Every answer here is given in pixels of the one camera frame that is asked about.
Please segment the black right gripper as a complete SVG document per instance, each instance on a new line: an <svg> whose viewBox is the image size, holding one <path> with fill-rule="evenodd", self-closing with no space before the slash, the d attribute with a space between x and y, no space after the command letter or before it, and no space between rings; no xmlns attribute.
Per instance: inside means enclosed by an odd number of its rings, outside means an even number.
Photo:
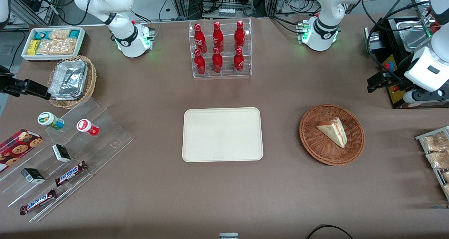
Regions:
<svg viewBox="0 0 449 239"><path fill-rule="evenodd" d="M46 86L35 81L25 79L24 81L15 79L14 75L8 68L3 65L0 66L0 92L9 94L11 96L33 95L44 100L51 98L51 93L48 92Z"/></svg>

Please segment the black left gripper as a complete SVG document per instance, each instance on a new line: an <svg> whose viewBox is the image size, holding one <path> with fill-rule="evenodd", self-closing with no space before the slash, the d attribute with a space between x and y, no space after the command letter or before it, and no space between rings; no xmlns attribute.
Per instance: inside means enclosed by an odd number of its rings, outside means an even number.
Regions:
<svg viewBox="0 0 449 239"><path fill-rule="evenodd" d="M395 72L377 72L376 77L368 79L367 91L373 93L377 89L397 87L398 91L414 88L414 84L405 77L396 76Z"/></svg>

